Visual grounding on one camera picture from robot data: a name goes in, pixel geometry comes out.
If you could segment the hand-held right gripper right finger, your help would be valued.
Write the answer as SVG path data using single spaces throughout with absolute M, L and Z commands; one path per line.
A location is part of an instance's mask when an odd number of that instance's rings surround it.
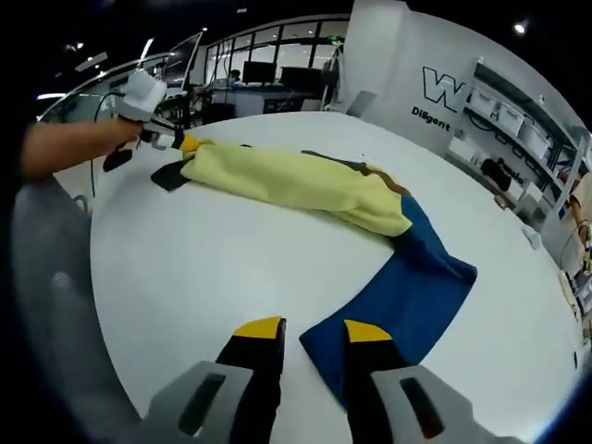
M 345 322 L 344 396 L 354 443 L 482 443 L 473 407 L 380 327 Z

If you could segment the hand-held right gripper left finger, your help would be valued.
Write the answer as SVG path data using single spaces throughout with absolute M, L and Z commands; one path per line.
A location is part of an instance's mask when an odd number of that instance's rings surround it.
M 160 389 L 146 415 L 148 443 L 267 443 L 281 399 L 286 319 L 238 327 L 213 362 Z

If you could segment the person's left hand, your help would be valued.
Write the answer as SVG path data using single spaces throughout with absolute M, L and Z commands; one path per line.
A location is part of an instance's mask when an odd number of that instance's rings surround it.
M 104 154 L 111 154 L 118 147 L 137 140 L 142 132 L 142 123 L 117 116 L 105 123 L 105 130 L 108 142 Z

